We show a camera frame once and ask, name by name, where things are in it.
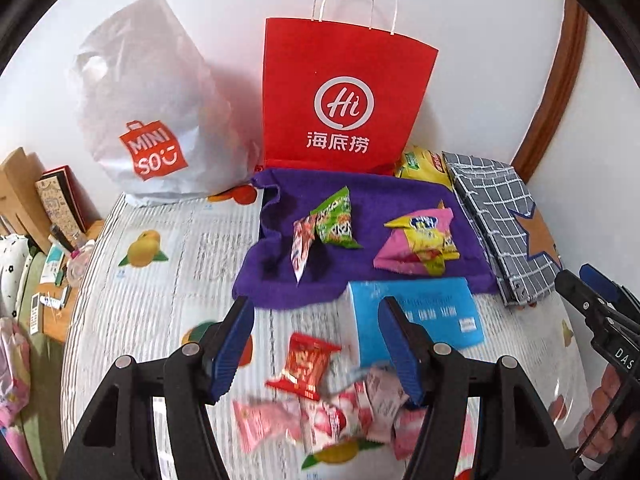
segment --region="silver screw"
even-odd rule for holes
[[[449,355],[451,353],[451,347],[446,343],[436,343],[433,345],[433,351],[438,355]]]
[[[502,358],[502,364],[505,368],[511,368],[513,370],[518,367],[518,360],[510,355],[505,355]]]
[[[116,359],[115,365],[116,368],[126,368],[131,364],[131,357],[128,355],[121,355]]]
[[[182,347],[182,353],[185,355],[196,355],[200,351],[198,343],[187,343]]]

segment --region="white remote control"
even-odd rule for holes
[[[42,307],[40,306],[40,294],[31,297],[31,318],[29,322],[29,334],[35,335],[42,331]]]

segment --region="table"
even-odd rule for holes
[[[95,240],[102,228],[104,227],[104,220],[98,220],[89,227],[86,232],[86,237],[91,240]],[[36,287],[36,293],[49,294],[52,298],[59,299],[62,296],[62,290],[68,285],[65,279],[60,286],[56,286],[54,283],[41,283]],[[42,331],[44,334],[58,342],[64,344],[66,342],[66,333],[69,329],[69,322],[76,306],[76,299],[78,298],[79,287],[71,289],[71,294],[66,302],[66,305],[61,310],[55,310],[48,306],[44,306],[42,309]]]

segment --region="purple towel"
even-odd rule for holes
[[[373,258],[391,234],[383,224],[419,209],[435,208],[440,200],[453,209],[451,235],[460,252],[459,260],[446,263],[444,277],[463,276],[475,294],[497,292],[495,276],[473,228],[455,195],[440,184],[372,174],[281,169],[257,173],[252,183],[258,188],[275,188],[277,193],[262,208],[264,237],[244,258],[234,283],[234,298],[249,296],[255,306],[288,309],[333,301],[347,282],[411,279],[406,274],[374,269]],[[290,259],[293,222],[344,186],[349,187],[351,196],[353,236],[364,248],[345,249],[316,239],[305,273],[296,285]]]

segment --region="gray checkered bag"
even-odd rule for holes
[[[515,170],[487,158],[443,153],[456,192],[482,234],[489,263],[506,305],[529,304],[554,289],[556,263],[546,253],[529,258],[527,232],[514,213],[527,217],[535,203]]]

